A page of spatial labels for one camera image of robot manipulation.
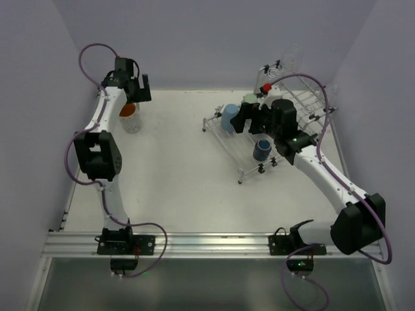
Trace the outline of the light green plastic cup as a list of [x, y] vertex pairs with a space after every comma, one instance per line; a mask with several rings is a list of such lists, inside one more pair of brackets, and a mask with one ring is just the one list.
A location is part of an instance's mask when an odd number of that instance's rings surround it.
[[248, 104], [257, 104], [258, 98], [255, 94], [250, 93], [246, 94], [243, 99], [241, 100], [242, 103], [248, 103]]

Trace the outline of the light blue plastic cup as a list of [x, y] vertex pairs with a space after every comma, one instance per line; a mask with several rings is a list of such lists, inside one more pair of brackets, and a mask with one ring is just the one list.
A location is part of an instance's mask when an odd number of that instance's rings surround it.
[[220, 118], [220, 126], [225, 132], [233, 133], [234, 128], [230, 121], [238, 114], [238, 112], [239, 107], [235, 104], [228, 104], [224, 107]]

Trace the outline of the white patterned ceramic mug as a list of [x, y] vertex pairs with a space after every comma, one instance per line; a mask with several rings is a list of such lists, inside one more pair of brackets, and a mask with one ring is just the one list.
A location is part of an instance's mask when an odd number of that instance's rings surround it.
[[126, 133], [136, 133], [141, 128], [140, 106], [138, 103], [128, 103], [119, 113], [119, 120]]

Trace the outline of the dark blue ceramic cup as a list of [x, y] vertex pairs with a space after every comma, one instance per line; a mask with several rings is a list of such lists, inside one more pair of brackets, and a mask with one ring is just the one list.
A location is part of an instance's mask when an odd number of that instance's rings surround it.
[[265, 161], [272, 149], [270, 142], [266, 139], [260, 139], [255, 143], [253, 157], [256, 161]]

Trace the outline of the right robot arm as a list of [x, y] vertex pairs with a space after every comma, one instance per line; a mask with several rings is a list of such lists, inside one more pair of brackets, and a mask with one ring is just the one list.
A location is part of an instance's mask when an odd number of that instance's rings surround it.
[[268, 135], [278, 154], [318, 187], [337, 214], [332, 224], [306, 220], [292, 226], [289, 238], [295, 249], [332, 244], [351, 255], [380, 239], [390, 245], [383, 197], [368, 194], [332, 166], [321, 151], [321, 143], [298, 126], [292, 101], [277, 99], [271, 107], [244, 102], [230, 123], [241, 133], [247, 120], [251, 121], [250, 133]]

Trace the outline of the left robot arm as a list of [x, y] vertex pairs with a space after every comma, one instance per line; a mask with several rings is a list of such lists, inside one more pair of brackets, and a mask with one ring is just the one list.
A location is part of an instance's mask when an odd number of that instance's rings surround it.
[[138, 255], [139, 242], [133, 234], [119, 188], [123, 158], [113, 131], [117, 124], [126, 133], [140, 130], [139, 104], [151, 100], [148, 76], [139, 73], [135, 60], [118, 56], [114, 69], [100, 86], [103, 90], [93, 118], [74, 139], [79, 167], [95, 185], [104, 215], [97, 252]]

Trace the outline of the clear glass on rack top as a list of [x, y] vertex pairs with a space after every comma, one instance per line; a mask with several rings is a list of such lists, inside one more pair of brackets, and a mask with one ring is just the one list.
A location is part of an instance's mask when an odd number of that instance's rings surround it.
[[281, 69], [286, 73], [297, 73], [301, 67], [303, 59], [303, 47], [301, 45], [289, 45], [282, 58]]

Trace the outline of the clear glass on rack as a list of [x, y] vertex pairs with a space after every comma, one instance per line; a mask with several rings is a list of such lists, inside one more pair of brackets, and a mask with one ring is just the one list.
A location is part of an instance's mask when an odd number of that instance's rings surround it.
[[330, 107], [336, 106], [338, 86], [332, 82], [324, 86], [327, 95], [327, 101]]
[[281, 69], [286, 73], [297, 73], [301, 67], [303, 59], [303, 47], [301, 45], [289, 45], [282, 58]]

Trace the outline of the clear glass on rack right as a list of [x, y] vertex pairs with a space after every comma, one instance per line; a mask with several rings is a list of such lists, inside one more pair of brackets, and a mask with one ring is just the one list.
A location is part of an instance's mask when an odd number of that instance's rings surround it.
[[336, 106], [338, 86], [332, 82], [324, 86], [327, 95], [327, 101], [330, 107]]

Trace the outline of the right black controller box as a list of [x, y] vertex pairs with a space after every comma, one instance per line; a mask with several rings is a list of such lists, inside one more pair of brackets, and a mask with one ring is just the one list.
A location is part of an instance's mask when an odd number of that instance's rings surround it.
[[314, 258], [289, 259], [285, 265], [291, 274], [308, 277], [314, 270]]

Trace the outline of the black controller box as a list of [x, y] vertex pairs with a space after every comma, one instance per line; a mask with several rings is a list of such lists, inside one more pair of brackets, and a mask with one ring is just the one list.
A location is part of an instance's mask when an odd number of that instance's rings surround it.
[[114, 275], [124, 276], [127, 271], [134, 271], [137, 263], [137, 259], [111, 259], [110, 270]]
[[289, 259], [285, 265], [291, 274], [308, 277], [314, 270], [314, 258]]

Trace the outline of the left black controller box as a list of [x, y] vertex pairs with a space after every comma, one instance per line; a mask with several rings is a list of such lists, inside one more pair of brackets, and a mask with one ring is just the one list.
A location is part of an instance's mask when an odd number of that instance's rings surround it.
[[137, 263], [137, 259], [111, 259], [110, 270], [114, 275], [124, 276], [127, 271], [134, 271]]

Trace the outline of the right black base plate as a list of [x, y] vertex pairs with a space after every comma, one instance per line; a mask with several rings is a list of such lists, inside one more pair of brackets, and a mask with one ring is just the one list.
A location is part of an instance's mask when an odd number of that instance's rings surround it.
[[325, 243], [306, 242], [300, 230], [305, 229], [314, 220], [305, 220], [290, 227], [288, 231], [280, 227], [272, 235], [268, 235], [268, 248], [272, 256], [293, 255], [326, 255]]

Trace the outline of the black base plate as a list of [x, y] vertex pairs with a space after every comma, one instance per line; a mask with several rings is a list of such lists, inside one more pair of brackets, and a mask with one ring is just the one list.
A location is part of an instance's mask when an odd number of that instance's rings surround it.
[[153, 255], [156, 237], [154, 235], [135, 235], [131, 227], [119, 230], [104, 228], [98, 243], [98, 255]]
[[325, 243], [306, 242], [300, 230], [305, 229], [314, 220], [305, 220], [290, 227], [288, 231], [280, 227], [272, 235], [268, 235], [268, 248], [272, 256], [293, 255], [326, 255]]

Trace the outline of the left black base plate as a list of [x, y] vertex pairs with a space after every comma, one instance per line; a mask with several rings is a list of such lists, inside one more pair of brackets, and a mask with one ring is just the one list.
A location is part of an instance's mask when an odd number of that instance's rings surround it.
[[156, 237], [154, 235], [135, 235], [131, 227], [119, 230], [104, 228], [98, 243], [98, 255], [153, 255]]

